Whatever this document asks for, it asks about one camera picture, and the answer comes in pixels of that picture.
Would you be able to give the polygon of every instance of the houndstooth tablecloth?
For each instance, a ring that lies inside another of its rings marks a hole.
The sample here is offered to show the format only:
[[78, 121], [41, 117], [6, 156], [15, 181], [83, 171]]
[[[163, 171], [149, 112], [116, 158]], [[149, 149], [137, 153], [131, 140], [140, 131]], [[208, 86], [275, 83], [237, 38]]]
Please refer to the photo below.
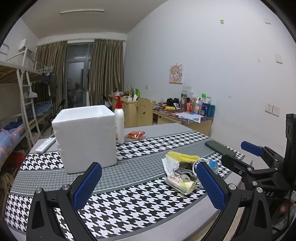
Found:
[[[118, 163], [103, 169], [94, 193], [84, 209], [78, 211], [81, 219], [97, 239], [126, 237], [134, 231], [148, 230], [152, 224], [166, 222], [173, 214], [195, 205], [205, 196], [205, 190], [197, 185], [188, 196], [174, 191], [165, 183], [161, 158], [167, 151], [175, 150], [217, 160], [219, 174], [225, 178], [230, 171], [221, 165], [221, 155], [204, 145], [208, 140], [211, 139], [190, 131], [117, 145]], [[239, 152], [236, 155], [238, 159], [244, 158]], [[77, 175], [65, 172], [58, 152], [28, 154], [8, 197], [8, 226], [24, 234], [35, 189], [42, 186], [45, 191], [56, 190], [72, 183]], [[73, 240], [60, 210], [55, 211], [66, 238]]]

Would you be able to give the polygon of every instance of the glass door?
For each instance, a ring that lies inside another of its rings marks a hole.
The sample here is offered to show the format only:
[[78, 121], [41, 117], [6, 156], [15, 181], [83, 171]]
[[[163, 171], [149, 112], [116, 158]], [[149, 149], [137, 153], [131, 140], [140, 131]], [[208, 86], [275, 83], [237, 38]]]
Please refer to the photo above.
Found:
[[86, 106], [92, 43], [69, 44], [65, 63], [66, 108]]

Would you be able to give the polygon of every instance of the yellow cloth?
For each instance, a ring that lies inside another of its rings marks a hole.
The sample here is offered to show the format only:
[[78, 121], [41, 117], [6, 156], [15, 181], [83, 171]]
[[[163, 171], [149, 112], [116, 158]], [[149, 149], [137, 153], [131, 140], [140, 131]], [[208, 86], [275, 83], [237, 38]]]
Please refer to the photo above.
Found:
[[175, 151], [169, 151], [168, 155], [178, 162], [196, 162], [200, 158], [199, 156], [186, 155]]

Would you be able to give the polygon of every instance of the styrofoam box opening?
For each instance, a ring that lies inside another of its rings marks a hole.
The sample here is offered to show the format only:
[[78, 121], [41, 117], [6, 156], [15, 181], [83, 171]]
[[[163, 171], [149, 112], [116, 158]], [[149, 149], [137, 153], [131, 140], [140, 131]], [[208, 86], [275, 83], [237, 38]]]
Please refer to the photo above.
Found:
[[62, 110], [53, 120], [53, 122], [96, 118], [108, 115], [114, 115], [114, 113], [104, 105], [78, 107]]

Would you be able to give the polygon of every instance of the brown curtain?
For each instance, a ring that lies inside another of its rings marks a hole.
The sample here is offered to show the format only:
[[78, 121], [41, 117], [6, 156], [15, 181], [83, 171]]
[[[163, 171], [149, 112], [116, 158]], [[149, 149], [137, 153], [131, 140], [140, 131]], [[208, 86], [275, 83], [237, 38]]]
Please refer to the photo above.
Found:
[[90, 105], [98, 105], [102, 95], [108, 96], [116, 88], [123, 90], [123, 41], [96, 39], [89, 77]]
[[[67, 41], [55, 42], [38, 46], [35, 56], [35, 62], [45, 66], [53, 66], [53, 71], [57, 75], [57, 96], [52, 99], [55, 113], [58, 113], [57, 107], [63, 100], [63, 81], [65, 76], [65, 59], [67, 51]], [[48, 88], [41, 81], [32, 85], [32, 90], [38, 94], [35, 98], [36, 103], [51, 100], [48, 95]]]

